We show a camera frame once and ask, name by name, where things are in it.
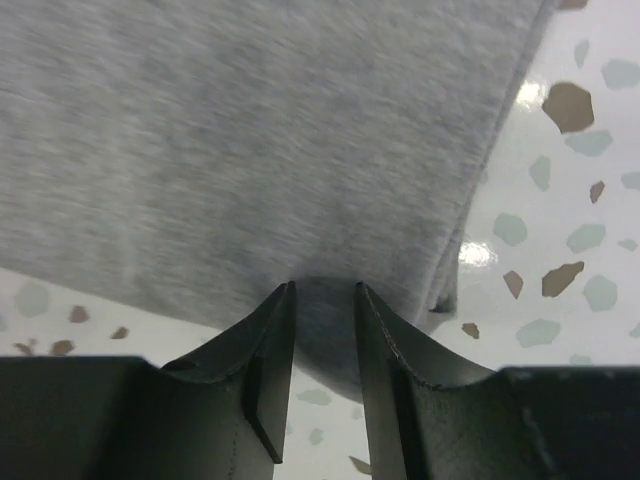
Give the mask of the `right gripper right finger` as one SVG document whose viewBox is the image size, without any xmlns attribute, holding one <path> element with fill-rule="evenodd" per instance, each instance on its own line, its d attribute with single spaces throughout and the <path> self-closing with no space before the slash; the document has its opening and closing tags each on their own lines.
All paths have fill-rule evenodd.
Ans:
<svg viewBox="0 0 640 480">
<path fill-rule="evenodd" d="M 354 321 L 377 479 L 635 479 L 635 367 L 471 362 L 365 284 Z"/>
</svg>

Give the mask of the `grey tank top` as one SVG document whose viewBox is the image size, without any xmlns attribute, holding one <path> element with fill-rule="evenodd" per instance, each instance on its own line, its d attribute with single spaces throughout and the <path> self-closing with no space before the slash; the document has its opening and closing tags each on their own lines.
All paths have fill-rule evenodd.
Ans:
<svg viewBox="0 0 640 480">
<path fill-rule="evenodd" d="M 298 289 L 361 397 L 357 282 L 451 312 L 470 204 L 554 1 L 5 1 L 1 265 L 225 328 Z"/>
</svg>

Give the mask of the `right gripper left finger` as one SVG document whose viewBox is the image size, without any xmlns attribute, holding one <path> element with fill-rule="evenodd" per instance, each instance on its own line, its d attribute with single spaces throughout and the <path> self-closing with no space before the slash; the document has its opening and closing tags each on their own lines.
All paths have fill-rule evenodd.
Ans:
<svg viewBox="0 0 640 480">
<path fill-rule="evenodd" d="M 131 356 L 5 357 L 5 479 L 269 479 L 283 460 L 296 330 L 285 283 L 155 367 Z"/>
</svg>

